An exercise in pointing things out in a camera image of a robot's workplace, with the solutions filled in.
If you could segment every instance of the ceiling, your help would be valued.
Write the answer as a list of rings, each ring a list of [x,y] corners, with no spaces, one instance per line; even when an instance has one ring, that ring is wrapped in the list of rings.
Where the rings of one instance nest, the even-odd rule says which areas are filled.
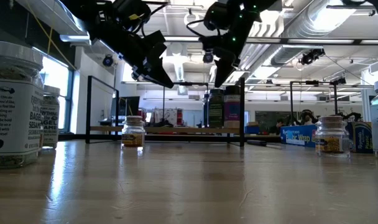
[[[69,20],[58,4],[54,0],[16,0],[18,3],[27,7],[27,2],[41,20],[52,26],[60,34],[83,34]],[[206,10],[212,5],[214,0],[170,0],[171,5],[195,5],[192,12],[203,18]],[[295,16],[310,2],[310,0],[294,0],[292,3],[293,10],[285,11],[283,14],[284,23],[287,25]],[[160,30],[164,35],[190,35],[193,34],[186,29],[184,17],[187,14],[187,7],[167,7],[154,14],[151,20],[144,26],[146,34]],[[330,32],[327,37],[331,38],[370,38],[378,39],[378,15],[368,16],[370,11],[356,11],[337,29]],[[195,16],[189,16],[188,20],[192,21]],[[204,35],[214,35],[214,32],[205,29],[203,24],[198,25],[195,30]],[[203,82],[210,79],[210,68],[212,64],[203,64],[201,62],[202,49],[200,43],[187,44],[188,56],[190,63],[184,64],[185,79],[191,82]],[[110,51],[100,43],[93,46],[86,46],[85,52],[99,64],[105,54]],[[276,72],[277,77],[271,76],[276,83],[288,83],[290,80],[322,80],[334,73],[343,71],[344,67],[356,76],[360,71],[367,67],[367,64],[378,61],[378,47],[364,46],[325,46],[326,55],[321,57],[312,65],[301,69],[297,68],[297,63],[288,63],[284,68]],[[174,66],[171,63],[165,63],[164,68],[167,73],[174,78]],[[360,83],[360,79],[346,72],[348,83]]]

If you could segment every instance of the wooden table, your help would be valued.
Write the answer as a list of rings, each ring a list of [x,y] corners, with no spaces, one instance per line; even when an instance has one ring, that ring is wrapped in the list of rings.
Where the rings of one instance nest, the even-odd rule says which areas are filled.
[[[378,161],[297,146],[60,142],[0,170],[0,223],[378,223]]]

